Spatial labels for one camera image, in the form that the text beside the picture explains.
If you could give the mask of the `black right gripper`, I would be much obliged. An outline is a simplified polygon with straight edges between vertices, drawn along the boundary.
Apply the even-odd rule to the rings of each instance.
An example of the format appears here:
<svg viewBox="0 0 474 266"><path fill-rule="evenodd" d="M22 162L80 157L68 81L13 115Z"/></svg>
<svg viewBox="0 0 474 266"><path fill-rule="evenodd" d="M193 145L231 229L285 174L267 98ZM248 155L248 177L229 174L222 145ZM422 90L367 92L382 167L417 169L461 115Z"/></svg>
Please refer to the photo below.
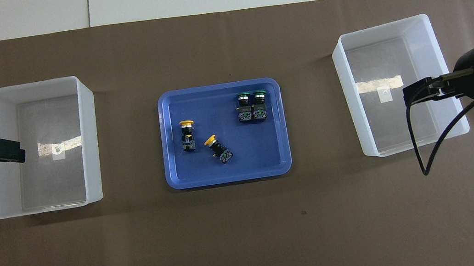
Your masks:
<svg viewBox="0 0 474 266"><path fill-rule="evenodd" d="M436 78L424 78L403 88L404 103L407 107L423 103L434 98L439 101L449 97L474 99L474 48L459 57L453 71L442 76L440 95L429 91Z"/></svg>

